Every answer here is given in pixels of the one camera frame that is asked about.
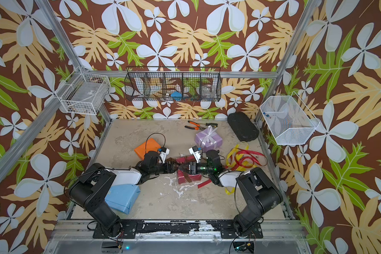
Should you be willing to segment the magenta gift box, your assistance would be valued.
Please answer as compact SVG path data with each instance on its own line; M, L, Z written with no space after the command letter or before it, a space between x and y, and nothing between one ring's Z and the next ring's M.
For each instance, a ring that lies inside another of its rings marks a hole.
M179 164L177 171L179 184L196 182L202 179L201 174L191 174L189 171L189 164L196 162L193 155L177 158L176 162Z

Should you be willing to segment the orange gift box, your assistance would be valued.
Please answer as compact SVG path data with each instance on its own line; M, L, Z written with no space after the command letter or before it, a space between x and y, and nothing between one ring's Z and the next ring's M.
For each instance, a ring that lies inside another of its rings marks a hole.
M134 149L134 152L140 158L140 160L144 160L145 154L147 152L149 151L157 152L159 148L161 148L161 145L157 141L155 141L153 138L149 138L146 142L136 147Z

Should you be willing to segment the blue gift box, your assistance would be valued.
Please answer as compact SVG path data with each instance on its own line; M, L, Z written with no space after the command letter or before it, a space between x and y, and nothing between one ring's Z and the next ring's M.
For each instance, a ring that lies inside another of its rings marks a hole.
M110 208L129 214L139 195L138 185L114 185L109 189L105 202Z

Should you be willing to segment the yellow ribbon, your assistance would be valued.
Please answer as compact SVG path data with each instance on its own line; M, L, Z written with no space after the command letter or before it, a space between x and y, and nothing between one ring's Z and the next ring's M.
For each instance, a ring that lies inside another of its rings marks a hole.
M244 172L255 166L261 166L258 160L260 156L263 156L263 154L258 151L250 150L249 144L242 141L227 154L225 165L226 168L231 171Z

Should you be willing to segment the red ribbon bow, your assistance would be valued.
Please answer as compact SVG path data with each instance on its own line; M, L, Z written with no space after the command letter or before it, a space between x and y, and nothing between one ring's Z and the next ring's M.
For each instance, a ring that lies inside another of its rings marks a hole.
M219 151L209 150L206 153L205 163L197 163L189 167L191 172L208 177L207 181L198 184L198 188L202 188L209 183L219 187L236 188L237 177L255 167L268 164L268 159L261 152L239 147L233 148L225 157L225 164L222 164L222 158Z

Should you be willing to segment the brown ribbon bow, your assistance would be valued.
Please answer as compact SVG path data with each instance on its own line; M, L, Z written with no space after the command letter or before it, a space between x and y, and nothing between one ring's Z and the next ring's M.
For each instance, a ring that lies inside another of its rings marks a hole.
M182 157L179 157L176 159L176 162L180 165L182 163L185 163L185 162L194 162L195 161L195 158L194 156L182 156ZM183 174L183 177L184 179L188 182L188 183L191 183L193 180L190 178L189 175L186 175L186 174Z

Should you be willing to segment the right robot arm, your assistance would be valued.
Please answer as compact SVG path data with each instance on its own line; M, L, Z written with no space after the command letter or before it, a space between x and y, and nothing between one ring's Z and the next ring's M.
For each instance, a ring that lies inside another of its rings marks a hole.
M232 229L236 236L259 236L260 220L264 214L283 202L282 194L267 174L260 168L258 160L263 154L256 151L234 148L226 158L226 166L221 163L217 150L206 152L206 162L200 157L194 162L181 163L178 167L184 175L206 175L209 182L224 188L239 189L246 206L236 208Z

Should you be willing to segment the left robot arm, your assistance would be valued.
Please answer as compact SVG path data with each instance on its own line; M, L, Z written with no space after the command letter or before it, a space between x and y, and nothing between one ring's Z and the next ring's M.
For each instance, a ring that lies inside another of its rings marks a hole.
M173 174L178 167L174 159L164 160L155 151L146 153L143 161L129 169L94 163L65 195L91 215L106 238L116 239L123 233L123 226L113 208L130 213L140 194L139 185L161 174Z

